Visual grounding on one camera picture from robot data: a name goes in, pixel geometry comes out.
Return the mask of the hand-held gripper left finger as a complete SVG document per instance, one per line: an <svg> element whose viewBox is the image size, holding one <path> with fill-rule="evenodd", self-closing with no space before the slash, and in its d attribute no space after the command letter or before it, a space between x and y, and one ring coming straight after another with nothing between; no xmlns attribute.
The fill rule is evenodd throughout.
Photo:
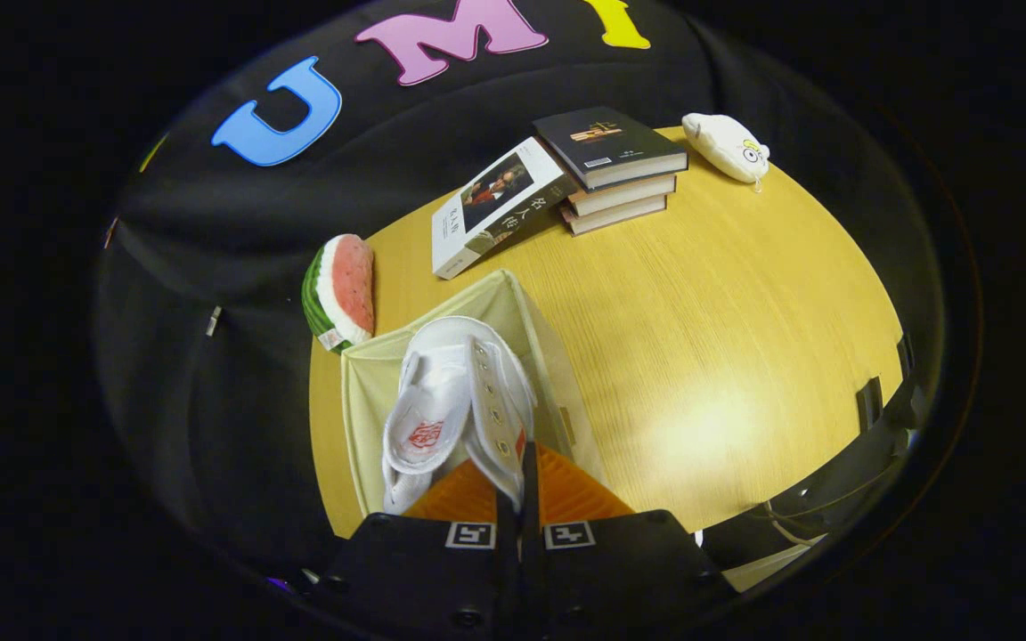
<svg viewBox="0 0 1026 641"><path fill-rule="evenodd" d="M368 515L322 573L322 609L379 640L500 640L521 607L517 517L471 460L406 515Z"/></svg>

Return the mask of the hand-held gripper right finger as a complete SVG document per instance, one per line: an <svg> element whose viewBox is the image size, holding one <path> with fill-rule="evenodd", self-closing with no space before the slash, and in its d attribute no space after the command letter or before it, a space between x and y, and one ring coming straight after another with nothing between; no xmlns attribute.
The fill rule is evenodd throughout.
<svg viewBox="0 0 1026 641"><path fill-rule="evenodd" d="M529 443L520 623L529 640L679 640L738 593L663 508L635 512L566 456Z"/></svg>

